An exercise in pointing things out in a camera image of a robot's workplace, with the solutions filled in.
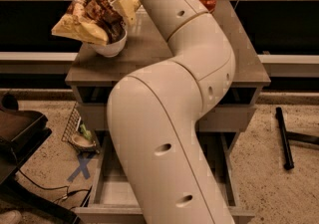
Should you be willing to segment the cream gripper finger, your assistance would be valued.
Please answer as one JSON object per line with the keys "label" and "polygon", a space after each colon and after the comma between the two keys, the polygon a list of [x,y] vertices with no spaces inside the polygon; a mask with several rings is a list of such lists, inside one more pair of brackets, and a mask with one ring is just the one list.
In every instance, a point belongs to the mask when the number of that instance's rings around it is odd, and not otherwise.
{"label": "cream gripper finger", "polygon": [[136,12],[141,7],[140,0],[115,0],[113,6],[128,26],[133,26],[136,23]]}

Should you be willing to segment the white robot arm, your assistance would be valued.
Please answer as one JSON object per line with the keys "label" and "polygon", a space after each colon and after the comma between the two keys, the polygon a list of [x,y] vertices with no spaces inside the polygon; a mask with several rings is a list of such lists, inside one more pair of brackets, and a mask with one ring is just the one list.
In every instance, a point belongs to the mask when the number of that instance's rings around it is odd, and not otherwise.
{"label": "white robot arm", "polygon": [[228,91],[232,47],[199,0],[140,0],[171,58],[123,77],[107,105],[111,139],[148,224],[235,224],[196,138]]}

